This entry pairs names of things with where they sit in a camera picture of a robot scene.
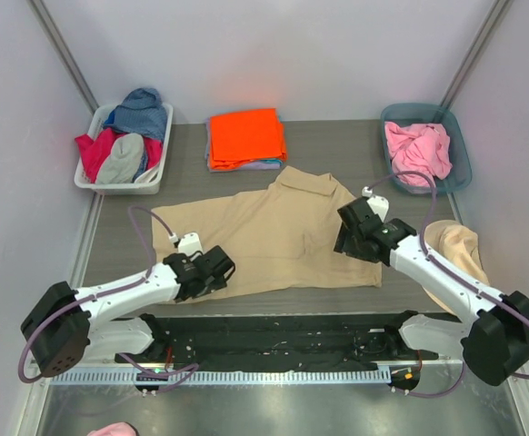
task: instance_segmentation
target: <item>white wall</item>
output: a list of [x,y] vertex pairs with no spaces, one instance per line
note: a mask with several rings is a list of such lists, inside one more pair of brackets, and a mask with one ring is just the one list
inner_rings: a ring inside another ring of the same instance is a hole
[[493,0],[45,0],[100,104],[157,87],[175,120],[275,106],[373,119],[444,96]]
[[493,285],[529,296],[529,1],[514,2],[453,111],[474,170],[460,212]]
[[26,2],[0,0],[0,435],[25,392],[20,323],[68,278],[90,201],[72,181],[89,118]]

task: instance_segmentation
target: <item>gray cloth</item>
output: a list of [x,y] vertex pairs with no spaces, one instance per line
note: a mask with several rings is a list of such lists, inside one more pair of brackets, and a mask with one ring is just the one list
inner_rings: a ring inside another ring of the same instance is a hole
[[167,112],[157,90],[137,88],[115,108],[114,117],[105,122],[104,128],[111,127],[122,134],[141,134],[163,141],[166,125]]
[[107,156],[95,184],[131,183],[144,154],[144,138],[141,134],[126,134],[117,139]]

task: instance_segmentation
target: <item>beige shirt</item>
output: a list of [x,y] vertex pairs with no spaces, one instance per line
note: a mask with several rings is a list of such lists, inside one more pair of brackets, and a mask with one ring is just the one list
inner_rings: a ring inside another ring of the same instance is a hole
[[[266,190],[154,209],[178,234],[196,232],[204,250],[220,245],[236,264],[228,286],[204,298],[289,287],[381,286],[380,264],[334,252],[337,209],[354,196],[331,174],[287,166]],[[157,260],[175,248],[153,223]]]

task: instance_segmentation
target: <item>pile of clothes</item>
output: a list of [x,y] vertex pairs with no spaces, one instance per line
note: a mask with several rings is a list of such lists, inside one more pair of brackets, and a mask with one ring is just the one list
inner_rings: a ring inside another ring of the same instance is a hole
[[[434,177],[444,179],[453,168],[448,157],[450,137],[442,124],[400,127],[387,122],[385,139],[395,172],[418,171],[434,180]],[[428,187],[428,182],[418,175],[404,174],[398,177],[405,184]]]
[[283,125],[275,109],[217,115],[206,122],[211,172],[277,170],[286,161]]
[[96,139],[75,138],[91,183],[138,183],[162,156],[167,112],[154,88],[138,88],[103,123]]

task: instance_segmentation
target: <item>red cloth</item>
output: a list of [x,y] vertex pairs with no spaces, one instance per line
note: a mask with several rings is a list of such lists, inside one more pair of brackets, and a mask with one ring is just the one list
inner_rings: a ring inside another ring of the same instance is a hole
[[[83,168],[85,168],[85,174],[91,183],[95,183],[101,165],[103,165],[107,156],[111,154],[115,140],[121,136],[125,136],[125,134],[116,134],[113,129],[109,128],[104,129],[95,140],[88,134],[75,138],[81,154]],[[157,139],[144,137],[144,146],[147,153],[146,170],[149,170],[156,166],[162,157],[162,142]]]

